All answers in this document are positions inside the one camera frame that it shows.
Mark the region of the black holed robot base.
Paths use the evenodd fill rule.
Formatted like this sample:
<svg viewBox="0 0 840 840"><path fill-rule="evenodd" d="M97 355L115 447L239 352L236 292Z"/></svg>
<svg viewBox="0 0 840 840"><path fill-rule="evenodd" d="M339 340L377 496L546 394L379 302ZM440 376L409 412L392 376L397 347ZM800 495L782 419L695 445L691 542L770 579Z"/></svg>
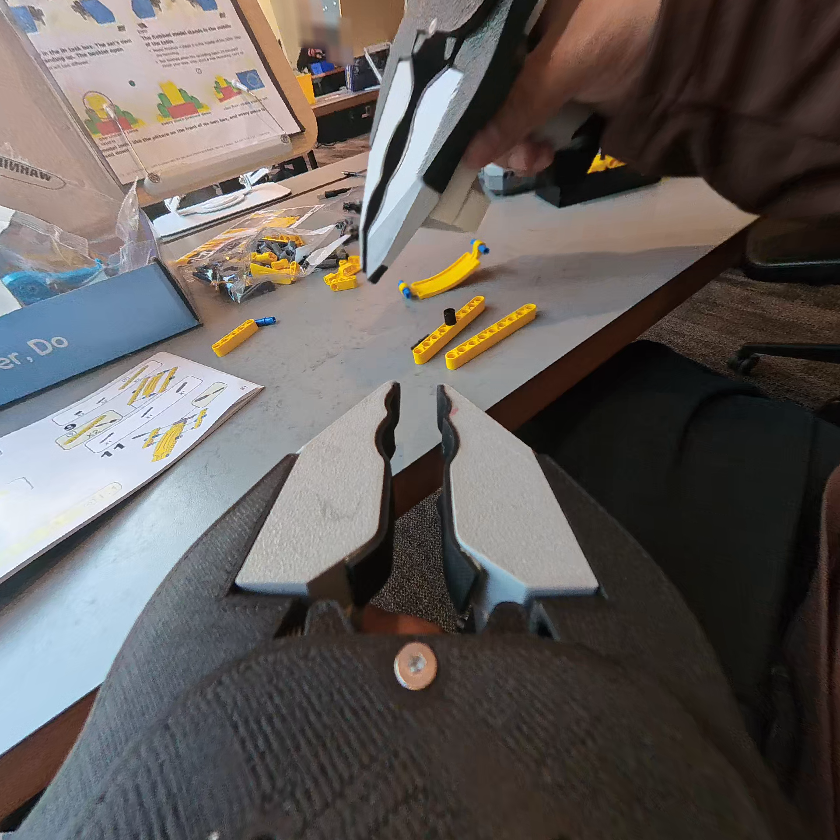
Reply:
<svg viewBox="0 0 840 840"><path fill-rule="evenodd" d="M626 164L616 170L588 175L587 171L598 151L577 154L560 151L549 168L539 174L535 195L554 207L591 202L600 198L624 194L661 181L658 175L646 175Z"/></svg>

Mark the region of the clear bag yellow connectors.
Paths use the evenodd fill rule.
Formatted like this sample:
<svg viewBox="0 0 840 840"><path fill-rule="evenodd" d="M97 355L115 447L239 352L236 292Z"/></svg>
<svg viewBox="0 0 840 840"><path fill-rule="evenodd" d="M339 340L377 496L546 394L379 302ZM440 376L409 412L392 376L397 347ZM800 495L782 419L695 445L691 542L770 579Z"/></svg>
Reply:
<svg viewBox="0 0 840 840"><path fill-rule="evenodd" d="M303 234L254 238L246 246L229 246L201 261L177 268L184 280L194 281L233 303L243 303L293 285L318 270L338 268L349 256L347 244L358 236L352 222L336 224Z"/></svg>

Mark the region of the long yellow holed beam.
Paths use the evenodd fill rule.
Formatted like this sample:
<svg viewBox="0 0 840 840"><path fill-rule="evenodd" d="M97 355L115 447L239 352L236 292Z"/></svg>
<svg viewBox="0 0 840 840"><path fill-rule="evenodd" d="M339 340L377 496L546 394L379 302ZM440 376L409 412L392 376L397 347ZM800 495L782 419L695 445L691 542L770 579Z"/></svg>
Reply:
<svg viewBox="0 0 840 840"><path fill-rule="evenodd" d="M455 371L474 360L500 341L530 324L536 318L537 313L538 308L534 303L525 304L458 344L445 354L447 369Z"/></svg>
<svg viewBox="0 0 840 840"><path fill-rule="evenodd" d="M412 347L413 361L415 364L425 364L439 353L447 344L451 343L460 333L469 326L486 307L486 300L483 296L476 296L456 310L458 322L454 327L446 327L441 324L434 331L423 337Z"/></svg>

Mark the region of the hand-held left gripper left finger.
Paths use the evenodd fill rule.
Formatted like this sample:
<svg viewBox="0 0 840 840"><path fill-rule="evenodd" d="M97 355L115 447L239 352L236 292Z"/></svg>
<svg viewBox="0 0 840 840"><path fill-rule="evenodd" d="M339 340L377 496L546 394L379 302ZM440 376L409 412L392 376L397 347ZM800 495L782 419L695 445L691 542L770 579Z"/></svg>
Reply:
<svg viewBox="0 0 840 840"><path fill-rule="evenodd" d="M364 606L392 568L392 469L401 387L387 381L299 449L237 587Z"/></svg>

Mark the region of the black office chair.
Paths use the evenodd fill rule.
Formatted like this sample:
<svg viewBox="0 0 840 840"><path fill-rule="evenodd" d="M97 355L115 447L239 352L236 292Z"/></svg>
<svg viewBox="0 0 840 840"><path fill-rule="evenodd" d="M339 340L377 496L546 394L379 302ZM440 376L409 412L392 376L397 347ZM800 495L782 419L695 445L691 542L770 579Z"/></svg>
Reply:
<svg viewBox="0 0 840 840"><path fill-rule="evenodd" d="M751 226L741 269L752 280L822 287L839 284L838 217L811 222L760 219ZM728 367L750 375L764 357L839 363L839 344L746 343Z"/></svg>

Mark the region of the blue robot part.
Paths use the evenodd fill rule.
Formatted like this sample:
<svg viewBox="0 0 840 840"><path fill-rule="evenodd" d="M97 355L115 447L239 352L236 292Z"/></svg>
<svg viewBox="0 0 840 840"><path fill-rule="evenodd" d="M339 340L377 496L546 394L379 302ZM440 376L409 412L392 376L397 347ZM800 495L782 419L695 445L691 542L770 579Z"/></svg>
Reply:
<svg viewBox="0 0 840 840"><path fill-rule="evenodd" d="M2 277L2 283L17 303L26 307L89 286L105 276L104 264L97 259L92 266L63 271L12 271Z"/></svg>

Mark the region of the grey desk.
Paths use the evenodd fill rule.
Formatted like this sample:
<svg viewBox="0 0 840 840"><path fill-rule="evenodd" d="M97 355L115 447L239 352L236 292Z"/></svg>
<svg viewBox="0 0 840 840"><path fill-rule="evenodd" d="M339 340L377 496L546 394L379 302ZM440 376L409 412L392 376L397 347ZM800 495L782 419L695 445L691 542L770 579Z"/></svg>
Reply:
<svg viewBox="0 0 840 840"><path fill-rule="evenodd" d="M10 433L68 407L156 352L263 385L173 467L2 584L2 818L41 792L77 739L124 638L186 549L284 456L386 381L402 385L392 460L397 516L440 486L437 384L450 383L517 428L730 266L751 217L698 180L671 179L555 208L495 201L478 236L483 269L436 299L409 302L399 280L463 238L420 230L377 283L331 292L316 276L228 305L192 292L203 326L2 411ZM412 347L444 310L485 310L429 362ZM516 309L536 318L461 368L445 354ZM248 319L276 317L223 358L212 344Z"/></svg>

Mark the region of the white instruction booklet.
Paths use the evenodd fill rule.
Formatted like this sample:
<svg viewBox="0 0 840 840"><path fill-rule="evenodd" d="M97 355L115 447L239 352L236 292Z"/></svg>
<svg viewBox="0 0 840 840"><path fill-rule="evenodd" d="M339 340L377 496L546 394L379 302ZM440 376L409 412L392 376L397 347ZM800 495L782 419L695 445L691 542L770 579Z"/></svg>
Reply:
<svg viewBox="0 0 840 840"><path fill-rule="evenodd" d="M147 485L262 392L167 352L1 440L1 582Z"/></svg>

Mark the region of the flat grey stand base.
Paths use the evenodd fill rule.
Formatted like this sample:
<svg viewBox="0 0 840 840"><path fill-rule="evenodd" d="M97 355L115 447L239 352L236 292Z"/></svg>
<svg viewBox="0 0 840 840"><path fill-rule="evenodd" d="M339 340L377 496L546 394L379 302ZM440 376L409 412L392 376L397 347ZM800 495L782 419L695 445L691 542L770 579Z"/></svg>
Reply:
<svg viewBox="0 0 840 840"><path fill-rule="evenodd" d="M174 196L164 200L166 213L151 221L151 225L160 241L169 242L281 202L290 194L291 189L281 183L264 182L219 196L210 196L207 191L200 191L197 196Z"/></svg>

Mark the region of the person's right hand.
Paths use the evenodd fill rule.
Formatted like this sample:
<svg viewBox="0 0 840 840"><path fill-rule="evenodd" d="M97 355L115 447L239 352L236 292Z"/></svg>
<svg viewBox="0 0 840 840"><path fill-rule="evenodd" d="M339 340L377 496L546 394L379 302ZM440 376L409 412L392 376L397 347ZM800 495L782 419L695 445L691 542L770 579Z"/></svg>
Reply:
<svg viewBox="0 0 840 840"><path fill-rule="evenodd" d="M543 125L571 102L614 114L643 75L661 7L661 1L546 2L537 44L464 163L474 169L496 163L520 175L546 169L555 152L539 136Z"/></svg>

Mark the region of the grey robot hub block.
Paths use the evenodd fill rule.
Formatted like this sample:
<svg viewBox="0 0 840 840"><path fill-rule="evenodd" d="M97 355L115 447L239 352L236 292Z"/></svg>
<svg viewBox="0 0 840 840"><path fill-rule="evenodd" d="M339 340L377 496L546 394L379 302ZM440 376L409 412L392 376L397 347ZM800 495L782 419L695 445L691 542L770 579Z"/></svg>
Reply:
<svg viewBox="0 0 840 840"><path fill-rule="evenodd" d="M489 196L514 196L533 191L539 175L519 175L498 164L488 164L480 170L479 180Z"/></svg>

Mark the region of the yellow curved panel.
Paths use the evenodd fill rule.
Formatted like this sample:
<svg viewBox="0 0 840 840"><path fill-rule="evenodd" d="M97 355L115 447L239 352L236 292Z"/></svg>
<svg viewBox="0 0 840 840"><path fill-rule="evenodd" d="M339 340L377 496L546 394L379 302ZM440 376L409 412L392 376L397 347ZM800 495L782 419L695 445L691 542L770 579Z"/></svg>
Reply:
<svg viewBox="0 0 840 840"><path fill-rule="evenodd" d="M480 259L484 256L477 253L477 245L480 242L486 244L482 239L473 239L469 251L461 257L458 257L454 263L437 274L424 280L416 280L408 283L413 290L412 299L423 300L433 298L457 288L466 281L480 268Z"/></svg>

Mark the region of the person's torso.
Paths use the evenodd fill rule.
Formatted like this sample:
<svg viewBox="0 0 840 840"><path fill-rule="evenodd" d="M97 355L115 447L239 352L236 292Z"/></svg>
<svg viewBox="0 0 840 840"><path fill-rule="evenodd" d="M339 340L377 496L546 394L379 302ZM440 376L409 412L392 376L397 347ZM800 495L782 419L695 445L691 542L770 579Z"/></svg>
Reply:
<svg viewBox="0 0 840 840"><path fill-rule="evenodd" d="M839 837L839 468L804 498L785 595L786 784L814 838Z"/></svg>

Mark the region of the clear printed plastic bag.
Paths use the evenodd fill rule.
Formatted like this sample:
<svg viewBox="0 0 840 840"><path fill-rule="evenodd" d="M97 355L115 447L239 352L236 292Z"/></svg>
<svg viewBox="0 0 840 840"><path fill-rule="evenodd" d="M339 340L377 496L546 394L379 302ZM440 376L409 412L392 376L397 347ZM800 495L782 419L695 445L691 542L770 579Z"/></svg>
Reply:
<svg viewBox="0 0 840 840"><path fill-rule="evenodd" d="M2 154L1 315L25 308L4 287L6 273L72 270L98 259L106 276L95 284L157 259L136 186L113 196Z"/></svg>

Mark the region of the person's right forearm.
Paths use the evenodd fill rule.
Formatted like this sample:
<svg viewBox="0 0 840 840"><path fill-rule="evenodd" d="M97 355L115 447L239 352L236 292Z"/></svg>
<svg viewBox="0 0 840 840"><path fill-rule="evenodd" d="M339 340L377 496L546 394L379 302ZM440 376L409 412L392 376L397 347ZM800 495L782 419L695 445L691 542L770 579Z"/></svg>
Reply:
<svg viewBox="0 0 840 840"><path fill-rule="evenodd" d="M838 217L839 2L663 2L602 149L751 214Z"/></svg>

